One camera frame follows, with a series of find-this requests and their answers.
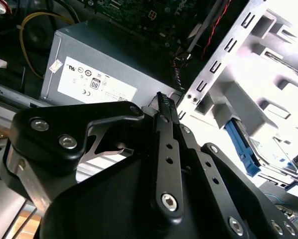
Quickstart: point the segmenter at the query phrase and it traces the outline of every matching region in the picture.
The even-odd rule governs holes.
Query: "wire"
[[[281,199],[279,199],[277,196],[274,196],[274,195],[272,195],[272,194],[267,194],[267,193],[265,193],[264,195],[274,197],[274,198],[276,198],[280,203],[283,203],[283,204],[285,204],[285,205],[289,205],[289,206],[290,206],[290,204],[288,204],[288,203],[286,203],[286,202],[283,202],[283,201],[282,201]]]
[[[216,27],[219,25],[220,20],[222,19],[222,17],[223,17],[223,16],[225,15],[225,13],[227,12],[228,7],[229,7],[229,5],[230,5],[231,2],[232,2],[232,0],[229,0],[229,1],[228,1],[228,3],[227,3],[227,4],[225,5],[225,7],[224,7],[224,10],[223,10],[222,14],[218,17],[217,21],[215,22],[215,24],[214,24],[214,26],[213,26],[213,28],[212,28],[212,31],[211,31],[211,35],[210,35],[210,37],[209,37],[209,39],[208,39],[208,43],[206,44],[206,46],[205,46],[204,49],[203,49],[203,53],[202,53],[202,55],[201,55],[201,60],[203,60],[203,57],[204,57],[204,55],[205,55],[205,53],[206,53],[206,51],[207,51],[209,45],[211,44],[211,40],[212,40],[213,35],[214,35],[214,33],[215,33],[215,29],[216,29]]]
[[[75,23],[80,23],[77,12],[68,2],[66,2],[65,0],[55,0],[55,2],[62,5],[69,12],[70,16],[73,18]]]
[[[16,239],[19,234],[21,233],[21,231],[24,229],[24,227],[26,226],[26,224],[29,222],[29,220],[35,215],[37,211],[37,208],[35,208],[31,214],[26,218],[26,220],[23,222],[23,224],[19,227],[19,229],[17,230],[17,232],[13,235],[12,239]]]
[[[19,30],[19,41],[20,41],[20,46],[21,46],[21,49],[23,51],[25,60],[28,63],[29,67],[31,68],[32,72],[36,76],[38,76],[39,78],[44,79],[43,76],[38,74],[38,72],[34,69],[33,65],[31,64],[31,62],[29,60],[29,57],[28,57],[28,54],[27,54],[26,49],[25,49],[25,44],[24,44],[24,39],[23,39],[23,32],[24,32],[24,27],[25,27],[26,23],[28,23],[31,19],[33,19],[37,16],[42,16],[42,15],[52,16],[52,17],[61,19],[65,22],[67,22],[69,25],[73,25],[74,23],[71,20],[69,20],[68,18],[64,17],[64,16],[58,15],[56,13],[49,13],[49,12],[34,12],[34,13],[28,15],[27,17],[25,17],[25,19],[21,23],[20,30]]]
[[[53,11],[53,9],[51,7],[51,4],[50,4],[50,0],[45,0],[45,4],[46,4],[46,9],[48,11]],[[49,21],[50,21],[51,27],[53,28],[54,31],[56,31],[57,30],[57,26],[56,26],[55,18],[53,18],[52,16],[48,16],[48,17],[49,17]]]
[[[176,60],[176,58],[174,57],[171,61],[171,66],[173,68],[173,76],[174,76],[175,83],[177,84],[179,90],[181,92],[183,92],[184,88],[181,86],[180,69],[178,68],[175,60]]]
[[[292,223],[295,223],[297,220],[298,220],[298,218],[296,218],[295,220],[293,219],[293,220],[292,220]]]

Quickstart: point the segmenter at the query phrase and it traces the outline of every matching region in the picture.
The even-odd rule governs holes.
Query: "red wire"
[[[217,25],[220,23],[220,20],[221,20],[221,18],[224,16],[224,14],[227,12],[228,7],[229,7],[231,1],[232,1],[232,0],[229,0],[228,3],[225,5],[225,8],[224,8],[224,10],[223,10],[223,13],[218,17],[216,23],[214,24],[214,26],[213,26],[213,28],[212,28],[211,35],[210,35],[209,40],[208,40],[208,44],[207,44],[207,45],[204,47],[204,49],[203,49],[203,53],[202,53],[202,55],[201,55],[201,60],[203,60],[203,57],[204,57],[204,55],[205,55],[205,53],[206,53],[206,51],[207,51],[207,48],[209,47],[209,45],[210,45],[210,43],[211,43],[212,37],[213,37],[214,32],[215,32],[215,28],[216,28]]]

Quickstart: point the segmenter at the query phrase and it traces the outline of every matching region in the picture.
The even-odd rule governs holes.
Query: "80 plus logo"
[[[99,88],[99,85],[100,85],[100,80],[93,78],[90,83],[90,88],[97,90]]]

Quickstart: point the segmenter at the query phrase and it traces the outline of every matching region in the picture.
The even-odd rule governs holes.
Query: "metal plate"
[[[189,115],[193,112],[197,107],[199,100],[202,99],[211,89],[223,69],[233,59],[234,54],[245,41],[259,19],[263,16],[267,9],[267,3],[268,1],[263,0],[250,0],[248,2],[234,25],[220,43],[217,50],[213,53],[203,70],[190,86],[187,93],[183,96],[177,108],[180,118],[182,118],[186,113]],[[230,52],[227,52],[225,48],[231,39],[236,40],[237,43]],[[212,68],[214,64],[219,63],[221,63],[221,65],[213,71]]]

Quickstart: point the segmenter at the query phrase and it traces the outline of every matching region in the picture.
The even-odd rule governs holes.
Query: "silver screw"
[[[161,201],[169,211],[174,212],[177,209],[177,201],[172,195],[168,193],[163,194]]]
[[[287,222],[283,222],[283,223],[284,223],[284,226],[287,228],[287,230],[292,234],[292,236],[295,236],[296,233],[294,229]]]
[[[229,217],[229,225],[238,236],[243,236],[243,227],[235,218]]]
[[[211,148],[212,151],[215,152],[215,153],[219,152],[218,149],[217,149],[215,146],[213,146],[213,145],[211,145],[210,148]]]
[[[19,164],[18,164],[19,168],[24,171],[25,167],[26,167],[26,163],[24,159],[20,159]]]
[[[189,130],[189,128],[187,126],[184,126],[183,124],[181,125],[181,127],[184,129],[184,131],[186,131],[187,133],[191,133],[191,131]]]
[[[34,119],[30,126],[37,131],[46,131],[49,129],[49,124],[42,119]]]
[[[273,220],[271,221],[273,228],[278,232],[278,234],[283,235],[283,230],[280,227],[279,224],[277,224],[276,222],[274,222]]]
[[[73,149],[77,146],[77,141],[69,135],[61,136],[61,138],[59,139],[59,143],[61,146],[67,149]]]

